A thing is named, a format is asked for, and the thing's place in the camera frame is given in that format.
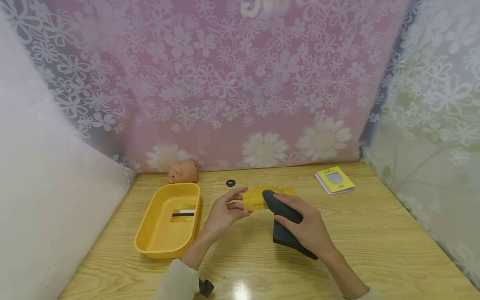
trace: yellow plastic tray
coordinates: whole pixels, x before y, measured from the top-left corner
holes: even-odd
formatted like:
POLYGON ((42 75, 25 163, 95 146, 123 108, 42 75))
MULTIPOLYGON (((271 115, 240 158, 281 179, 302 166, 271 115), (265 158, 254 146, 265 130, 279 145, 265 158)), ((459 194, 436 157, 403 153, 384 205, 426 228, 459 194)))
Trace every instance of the yellow plastic tray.
POLYGON ((135 248, 150 258, 179 258, 193 242, 200 187, 174 183, 154 194, 135 236, 135 248))

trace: white sleeve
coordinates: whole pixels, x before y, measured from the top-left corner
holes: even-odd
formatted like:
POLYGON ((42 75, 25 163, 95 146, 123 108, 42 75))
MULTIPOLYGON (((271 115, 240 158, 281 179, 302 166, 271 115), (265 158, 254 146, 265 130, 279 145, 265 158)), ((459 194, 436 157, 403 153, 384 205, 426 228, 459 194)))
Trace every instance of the white sleeve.
POLYGON ((198 271, 176 259, 160 280, 152 300, 192 300, 198 292, 198 271))
POLYGON ((361 296, 360 298, 357 298, 355 300, 382 300, 382 296, 375 292, 373 289, 369 288, 368 293, 365 295, 361 296))

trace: table surface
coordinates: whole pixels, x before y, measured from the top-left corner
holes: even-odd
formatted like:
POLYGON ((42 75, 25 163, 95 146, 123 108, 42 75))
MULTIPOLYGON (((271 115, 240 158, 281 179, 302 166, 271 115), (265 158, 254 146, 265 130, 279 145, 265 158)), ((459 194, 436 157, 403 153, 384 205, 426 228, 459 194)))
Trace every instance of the table surface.
MULTIPOLYGON (((228 179, 237 182, 235 187, 293 186, 320 210, 353 270, 386 299, 480 299, 370 169, 360 162, 336 165, 357 185, 355 191, 325 193, 314 173, 334 165, 200 173, 199 228, 213 201, 231 189, 225 185, 228 179)), ((150 299, 170 260, 142 256, 133 239, 154 192, 164 184, 165 174, 139 175, 60 299, 150 299)), ((209 299, 340 299, 323 264, 274 244, 272 226, 269 210, 255 211, 212 246, 200 267, 200 278, 215 285, 209 299)))

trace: gold credit card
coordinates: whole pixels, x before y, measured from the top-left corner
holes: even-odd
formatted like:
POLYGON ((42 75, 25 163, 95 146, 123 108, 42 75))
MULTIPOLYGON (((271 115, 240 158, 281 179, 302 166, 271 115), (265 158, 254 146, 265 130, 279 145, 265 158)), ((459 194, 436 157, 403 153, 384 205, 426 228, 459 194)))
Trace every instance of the gold credit card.
POLYGON ((195 220, 195 205, 183 204, 175 207, 170 222, 193 222, 195 220))
POLYGON ((273 185, 259 185, 254 190, 247 190, 243 193, 243 207, 246 210, 260 210, 267 209, 267 203, 265 203, 262 195, 263 191, 272 190, 275 193, 287 194, 296 196, 295 190, 291 186, 285 188, 278 188, 273 185))

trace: black round token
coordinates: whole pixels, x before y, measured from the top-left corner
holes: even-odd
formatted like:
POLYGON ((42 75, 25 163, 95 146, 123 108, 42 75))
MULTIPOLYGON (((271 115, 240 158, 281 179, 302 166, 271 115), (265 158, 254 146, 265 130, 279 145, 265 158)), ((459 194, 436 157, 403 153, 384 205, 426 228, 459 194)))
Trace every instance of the black round token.
POLYGON ((234 185, 235 185, 235 180, 233 180, 233 179, 227 180, 227 186, 232 187, 234 185))

